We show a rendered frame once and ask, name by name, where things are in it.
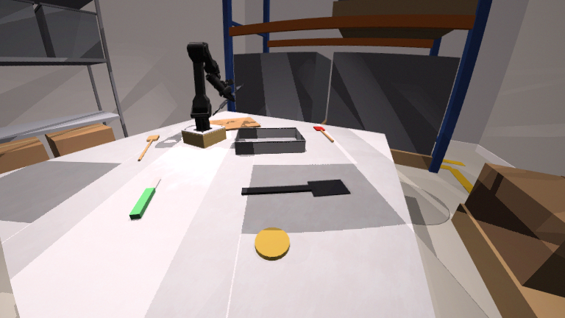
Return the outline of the red spatula with wooden handle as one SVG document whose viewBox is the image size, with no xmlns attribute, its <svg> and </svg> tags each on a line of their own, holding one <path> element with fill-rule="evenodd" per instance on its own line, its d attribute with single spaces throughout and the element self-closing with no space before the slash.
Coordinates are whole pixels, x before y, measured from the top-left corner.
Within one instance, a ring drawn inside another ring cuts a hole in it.
<svg viewBox="0 0 565 318">
<path fill-rule="evenodd" d="M 330 136 L 328 136 L 328 135 L 326 134 L 326 132 L 324 132 L 324 131 L 326 131 L 326 130 L 325 130 L 323 127 L 313 127 L 313 128 L 314 128 L 316 131 L 321 131 L 322 133 L 324 133 L 324 134 L 327 136 L 327 138 L 328 138 L 330 141 L 334 142 L 334 140 L 333 140 Z"/>
</svg>

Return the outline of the black spatula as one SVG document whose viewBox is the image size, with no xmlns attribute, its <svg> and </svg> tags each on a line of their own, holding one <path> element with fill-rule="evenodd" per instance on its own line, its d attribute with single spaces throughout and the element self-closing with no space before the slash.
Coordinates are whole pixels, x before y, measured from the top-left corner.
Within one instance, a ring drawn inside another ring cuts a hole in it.
<svg viewBox="0 0 565 318">
<path fill-rule="evenodd" d="M 241 196 L 258 194 L 283 194 L 296 192 L 312 192 L 313 197 L 351 194 L 341 180 L 314 180 L 308 185 L 279 185 L 265 187 L 242 188 Z"/>
</svg>

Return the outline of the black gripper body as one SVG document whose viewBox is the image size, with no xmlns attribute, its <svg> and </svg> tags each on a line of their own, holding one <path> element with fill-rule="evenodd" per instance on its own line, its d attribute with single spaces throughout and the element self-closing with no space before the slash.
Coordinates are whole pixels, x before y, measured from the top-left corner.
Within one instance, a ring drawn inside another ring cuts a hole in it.
<svg viewBox="0 0 565 318">
<path fill-rule="evenodd" d="M 230 86 L 226 87 L 221 80 L 219 80 L 214 85 L 214 88 L 216 88 L 218 90 L 219 96 L 225 96 L 227 93 L 229 93 L 232 90 L 232 88 Z"/>
</svg>

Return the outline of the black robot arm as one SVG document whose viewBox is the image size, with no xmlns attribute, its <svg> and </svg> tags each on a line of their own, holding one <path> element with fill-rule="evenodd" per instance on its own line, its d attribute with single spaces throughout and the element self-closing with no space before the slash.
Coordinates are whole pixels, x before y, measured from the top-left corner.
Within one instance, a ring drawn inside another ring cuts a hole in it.
<svg viewBox="0 0 565 318">
<path fill-rule="evenodd" d="M 197 131 L 213 129 L 210 127 L 212 105 L 206 95 L 205 79 L 214 86 L 220 79 L 219 66 L 210 55 L 208 44 L 191 42 L 187 45 L 189 58 L 193 61 L 193 77 L 195 82 L 195 97 L 191 108 L 191 118 L 195 118 Z M 205 64 L 204 64 L 205 63 Z M 204 70 L 207 72 L 205 77 Z"/>
</svg>

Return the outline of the yellow round disc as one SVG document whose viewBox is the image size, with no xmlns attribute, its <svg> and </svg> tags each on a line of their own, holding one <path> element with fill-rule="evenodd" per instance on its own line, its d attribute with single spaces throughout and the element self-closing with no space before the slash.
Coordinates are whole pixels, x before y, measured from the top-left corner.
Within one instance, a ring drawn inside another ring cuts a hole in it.
<svg viewBox="0 0 565 318">
<path fill-rule="evenodd" d="M 281 259 L 288 253 L 289 248 L 288 234 L 279 228 L 269 227 L 256 235 L 256 253 L 265 260 L 276 261 Z"/>
</svg>

